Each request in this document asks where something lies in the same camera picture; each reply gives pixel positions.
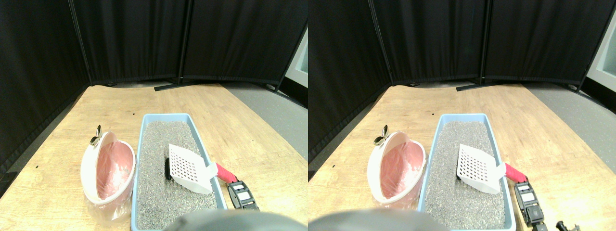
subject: litter scoop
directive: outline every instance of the litter scoop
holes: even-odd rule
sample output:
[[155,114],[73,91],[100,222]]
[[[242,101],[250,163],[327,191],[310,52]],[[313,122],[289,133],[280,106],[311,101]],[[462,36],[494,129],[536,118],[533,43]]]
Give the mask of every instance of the litter scoop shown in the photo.
[[482,150],[460,144],[458,170],[456,175],[464,183],[477,190],[498,194],[501,192],[498,180],[505,175],[505,163],[496,165],[494,156]]
[[169,172],[171,177],[190,191],[210,194],[210,179],[218,175],[217,164],[205,166],[203,157],[182,147],[169,144]]

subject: black room divider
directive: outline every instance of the black room divider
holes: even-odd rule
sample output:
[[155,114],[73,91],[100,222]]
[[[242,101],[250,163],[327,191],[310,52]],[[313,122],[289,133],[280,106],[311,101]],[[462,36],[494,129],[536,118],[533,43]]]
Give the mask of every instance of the black room divider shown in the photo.
[[614,1],[494,1],[485,78],[579,85]]
[[0,176],[90,85],[183,76],[280,84],[307,8],[305,0],[0,1]]
[[92,84],[177,77],[186,4],[75,1]]
[[2,175],[88,78],[66,1],[0,1],[0,22]]
[[479,77],[483,1],[375,1],[394,85]]
[[184,78],[278,84],[308,19],[306,1],[195,0]]
[[615,2],[311,1],[308,161],[391,85],[581,85]]
[[308,162],[391,83],[367,1],[310,1]]

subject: light blue litter box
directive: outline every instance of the light blue litter box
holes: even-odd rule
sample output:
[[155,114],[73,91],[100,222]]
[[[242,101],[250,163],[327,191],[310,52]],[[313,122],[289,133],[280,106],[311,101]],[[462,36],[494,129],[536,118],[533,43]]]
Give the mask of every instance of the light blue litter box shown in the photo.
[[[147,124],[154,121],[183,121],[188,124],[190,127],[190,132],[192,133],[193,139],[197,143],[197,148],[199,148],[199,152],[201,153],[201,157],[205,160],[205,166],[209,166],[212,164],[212,161],[209,159],[208,152],[205,150],[203,143],[201,142],[201,137],[199,136],[199,132],[197,132],[197,128],[195,127],[195,123],[193,123],[190,115],[186,113],[173,113],[173,114],[146,114],[144,116],[144,120],[141,123],[141,133],[139,134],[139,147],[137,148],[137,169],[135,172],[135,185],[132,189],[132,210],[131,210],[131,230],[133,231],[141,231],[137,229],[137,186],[139,184],[139,156],[141,154],[141,142],[144,138],[145,127]],[[225,199],[222,196],[221,186],[218,184],[218,179],[216,177],[210,180],[212,183],[212,187],[214,189],[214,195],[216,196],[216,206],[218,209],[227,209],[227,203],[225,203]]]
[[[496,159],[496,165],[502,164],[502,160],[500,158],[500,153],[498,152],[498,146],[496,145],[496,140],[494,139],[494,133],[492,132],[492,127],[490,126],[490,121],[488,120],[488,116],[481,114],[444,114],[440,116],[439,125],[436,127],[436,133],[434,134],[434,140],[432,141],[432,148],[430,148],[430,156],[428,157],[428,164],[426,166],[426,177],[424,177],[423,185],[421,185],[421,194],[419,195],[419,204],[417,205],[417,211],[424,212],[426,210],[426,186],[430,181],[430,167],[432,166],[432,156],[434,154],[434,150],[436,149],[436,141],[439,139],[439,134],[446,123],[451,121],[479,121],[485,124],[485,127],[488,129],[488,138],[490,139],[490,143],[492,144],[492,150],[494,151],[494,157]],[[501,193],[503,194],[503,203],[505,204],[505,228],[504,229],[495,229],[497,230],[515,230],[516,229],[516,218],[513,214],[513,205],[511,204],[511,195],[509,194],[509,187],[507,184],[507,178],[503,177],[501,180]]]

